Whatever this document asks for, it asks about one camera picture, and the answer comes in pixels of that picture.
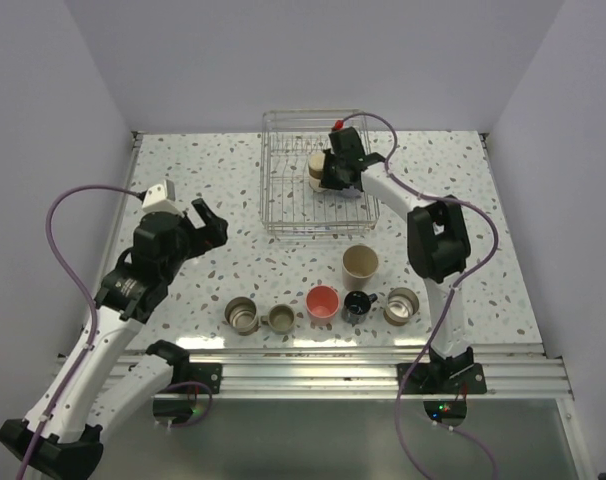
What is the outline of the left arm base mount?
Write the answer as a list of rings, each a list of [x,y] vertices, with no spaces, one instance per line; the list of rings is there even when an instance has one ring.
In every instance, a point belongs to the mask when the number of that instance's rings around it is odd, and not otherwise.
[[[161,392],[206,393],[220,392],[223,366],[220,363],[183,363],[173,367],[172,377]]]

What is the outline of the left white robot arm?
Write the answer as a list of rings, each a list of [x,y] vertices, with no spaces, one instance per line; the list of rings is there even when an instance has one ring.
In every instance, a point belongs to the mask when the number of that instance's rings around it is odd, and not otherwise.
[[[164,340],[151,344],[118,384],[103,388],[183,264],[227,242],[227,221],[203,199],[192,206],[201,227],[182,211],[149,212],[141,219],[132,245],[103,278],[90,318],[53,383],[24,417],[1,426],[0,442],[23,468],[52,479],[87,479],[108,436],[149,397],[189,390],[216,394],[205,378],[196,377],[188,352]]]

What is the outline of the black mug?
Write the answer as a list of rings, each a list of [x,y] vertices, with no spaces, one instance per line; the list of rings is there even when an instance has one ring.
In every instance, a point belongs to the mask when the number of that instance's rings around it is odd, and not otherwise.
[[[342,319],[352,325],[363,323],[372,310],[372,305],[378,300],[375,293],[367,294],[363,291],[349,292],[343,302]]]

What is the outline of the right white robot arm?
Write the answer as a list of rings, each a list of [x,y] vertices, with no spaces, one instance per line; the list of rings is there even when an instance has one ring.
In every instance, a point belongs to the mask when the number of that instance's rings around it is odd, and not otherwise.
[[[363,192],[406,222],[407,255],[413,271],[424,280],[434,334],[428,346],[429,361],[418,364],[408,376],[410,388],[421,393],[451,392],[474,366],[462,298],[454,289],[471,254],[461,206],[452,196],[429,199],[401,187],[386,173],[382,155],[365,152],[355,128],[339,121],[329,140],[320,186]]]

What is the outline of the coral pink cup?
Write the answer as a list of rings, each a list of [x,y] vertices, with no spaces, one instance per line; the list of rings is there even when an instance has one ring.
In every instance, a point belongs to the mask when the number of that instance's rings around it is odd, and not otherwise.
[[[340,307],[338,292],[326,285],[318,285],[309,290],[305,306],[311,322],[324,326],[332,322]]]

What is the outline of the steel cup with brown band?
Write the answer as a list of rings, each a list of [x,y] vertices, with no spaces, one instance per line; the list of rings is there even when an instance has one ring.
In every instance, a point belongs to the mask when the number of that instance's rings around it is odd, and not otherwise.
[[[308,182],[309,186],[315,192],[323,192],[324,188],[320,187],[320,179],[322,174],[322,166],[323,166],[323,152],[317,152],[312,154],[308,158]]]

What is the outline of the small olive mug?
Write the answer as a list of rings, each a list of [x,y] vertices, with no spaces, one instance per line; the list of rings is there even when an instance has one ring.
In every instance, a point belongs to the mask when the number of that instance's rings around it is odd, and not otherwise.
[[[274,333],[285,335],[295,327],[295,312],[285,304],[273,306],[266,315],[260,317],[260,322],[267,325]]]

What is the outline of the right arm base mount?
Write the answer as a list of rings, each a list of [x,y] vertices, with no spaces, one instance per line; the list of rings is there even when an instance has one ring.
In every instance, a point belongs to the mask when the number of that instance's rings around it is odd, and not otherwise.
[[[457,373],[443,373],[433,363],[418,363],[404,386],[403,395],[483,395],[488,392],[483,367],[474,363]]]

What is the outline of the lavender plastic cup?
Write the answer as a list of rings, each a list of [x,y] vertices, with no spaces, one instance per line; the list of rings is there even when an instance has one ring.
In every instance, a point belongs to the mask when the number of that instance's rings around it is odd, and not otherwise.
[[[349,188],[343,191],[343,195],[347,198],[360,198],[362,196],[362,192],[355,188]]]

